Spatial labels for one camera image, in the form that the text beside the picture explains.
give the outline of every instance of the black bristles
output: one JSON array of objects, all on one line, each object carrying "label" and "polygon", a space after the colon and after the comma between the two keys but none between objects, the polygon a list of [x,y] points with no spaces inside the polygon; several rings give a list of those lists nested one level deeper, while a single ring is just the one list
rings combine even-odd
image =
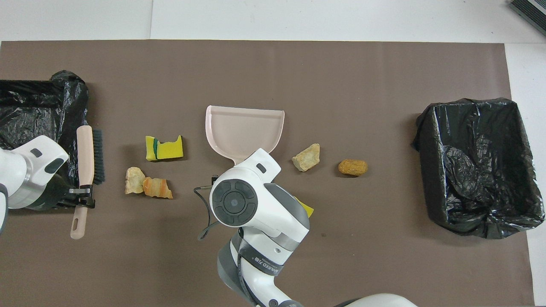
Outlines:
[{"label": "black bristles", "polygon": [[100,185],[104,182],[104,158],[102,150],[102,131],[93,129],[93,151],[95,159],[95,176],[93,183]]}]

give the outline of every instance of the yellow object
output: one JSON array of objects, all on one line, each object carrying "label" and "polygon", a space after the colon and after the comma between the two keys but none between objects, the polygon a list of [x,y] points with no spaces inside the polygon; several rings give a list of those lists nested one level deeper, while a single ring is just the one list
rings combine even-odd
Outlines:
[{"label": "yellow object", "polygon": [[175,142],[161,143],[156,138],[146,136],[146,160],[156,161],[161,159],[180,158],[184,156],[182,149],[182,136],[179,135]]},{"label": "yellow object", "polygon": [[307,217],[311,217],[311,214],[313,214],[314,209],[302,203],[297,197],[294,197],[294,198],[298,201],[298,203],[300,203],[302,207],[304,207],[305,211],[307,211]]}]

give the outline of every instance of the dustpan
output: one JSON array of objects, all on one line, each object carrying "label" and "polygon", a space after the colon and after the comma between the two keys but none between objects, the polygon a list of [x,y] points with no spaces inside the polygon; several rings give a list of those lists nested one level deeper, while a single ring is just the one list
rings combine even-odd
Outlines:
[{"label": "dustpan", "polygon": [[209,145],[237,165],[262,148],[271,152],[278,144],[284,111],[218,107],[206,109],[205,131]]}]

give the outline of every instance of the white tile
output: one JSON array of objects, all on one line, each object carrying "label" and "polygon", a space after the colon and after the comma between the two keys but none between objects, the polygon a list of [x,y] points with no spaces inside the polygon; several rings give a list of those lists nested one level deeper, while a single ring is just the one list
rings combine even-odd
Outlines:
[{"label": "white tile", "polygon": [[151,38],[546,43],[506,0],[154,0]]},{"label": "white tile", "polygon": [[1,0],[0,40],[146,39],[152,0]]},{"label": "white tile", "polygon": [[[529,138],[538,188],[546,195],[546,44],[506,44],[512,100]],[[535,305],[546,305],[546,226],[527,231]]]}]

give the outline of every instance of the brown mat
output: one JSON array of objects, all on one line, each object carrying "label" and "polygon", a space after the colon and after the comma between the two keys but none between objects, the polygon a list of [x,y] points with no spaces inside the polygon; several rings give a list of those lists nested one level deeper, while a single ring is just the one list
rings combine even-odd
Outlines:
[{"label": "brown mat", "polygon": [[[218,250],[234,229],[197,235],[206,211],[192,188],[232,166],[208,145],[209,104],[286,111],[272,155],[276,183],[315,208],[311,231],[277,278],[305,306],[390,292],[419,306],[533,305],[525,233],[460,237],[426,215],[414,121],[429,103],[510,98],[500,44],[93,41],[3,42],[0,79],[71,70],[89,85],[103,130],[106,183],[87,232],[72,211],[11,212],[0,237],[5,306],[243,306],[221,282]],[[179,161],[145,160],[145,135],[184,136]],[[312,143],[307,173],[290,158]],[[359,178],[337,172],[361,158]],[[124,195],[130,166],[167,178],[174,200]]]}]

